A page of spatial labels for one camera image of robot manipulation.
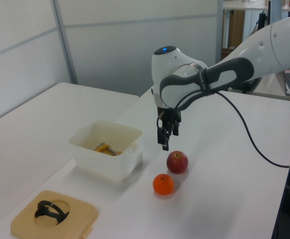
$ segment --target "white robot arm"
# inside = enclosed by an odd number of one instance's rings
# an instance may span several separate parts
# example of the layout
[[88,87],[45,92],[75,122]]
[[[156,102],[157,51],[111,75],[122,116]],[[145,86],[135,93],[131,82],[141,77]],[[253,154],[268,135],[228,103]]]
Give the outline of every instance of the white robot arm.
[[214,66],[192,59],[174,46],[154,52],[152,93],[163,122],[158,143],[168,150],[173,131],[178,135],[180,111],[194,100],[269,73],[290,68],[290,17],[262,28]]

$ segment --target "black clip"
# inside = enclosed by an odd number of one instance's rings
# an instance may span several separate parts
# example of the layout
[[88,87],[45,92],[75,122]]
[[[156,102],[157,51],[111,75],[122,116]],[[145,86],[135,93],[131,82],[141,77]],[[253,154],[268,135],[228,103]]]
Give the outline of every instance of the black clip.
[[[49,210],[49,207],[55,209],[58,213],[53,213]],[[64,219],[68,216],[70,212],[64,213],[58,206],[56,206],[54,203],[51,203],[49,201],[42,200],[41,202],[38,203],[37,205],[37,210],[34,214],[36,218],[40,216],[49,216],[52,218],[55,218],[59,223],[64,221]]]
[[205,71],[206,68],[199,71],[197,85],[200,86],[203,96],[210,96],[213,95],[214,92],[211,91],[210,86],[205,78]]

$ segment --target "tan board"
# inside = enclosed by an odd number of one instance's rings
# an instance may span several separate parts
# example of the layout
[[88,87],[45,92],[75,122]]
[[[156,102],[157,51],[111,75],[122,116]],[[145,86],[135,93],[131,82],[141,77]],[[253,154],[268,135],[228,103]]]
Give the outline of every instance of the tan board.
[[[57,205],[67,217],[58,224],[49,216],[35,217],[42,200]],[[52,191],[42,191],[11,222],[11,233],[20,239],[86,239],[98,217],[95,206]]]

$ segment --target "white plastic container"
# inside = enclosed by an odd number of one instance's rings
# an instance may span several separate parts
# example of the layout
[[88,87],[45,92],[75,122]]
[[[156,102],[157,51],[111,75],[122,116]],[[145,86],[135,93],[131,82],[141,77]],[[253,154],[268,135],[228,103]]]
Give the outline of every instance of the white plastic container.
[[[105,142],[120,155],[93,151]],[[96,120],[69,139],[78,167],[115,181],[123,181],[142,160],[143,132],[117,123]]]

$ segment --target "red apple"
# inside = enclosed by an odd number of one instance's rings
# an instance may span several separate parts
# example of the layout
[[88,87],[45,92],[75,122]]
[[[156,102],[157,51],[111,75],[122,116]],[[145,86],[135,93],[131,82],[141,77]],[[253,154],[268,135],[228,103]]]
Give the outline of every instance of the red apple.
[[172,173],[183,173],[188,167],[188,158],[181,151],[173,151],[167,158],[167,167]]

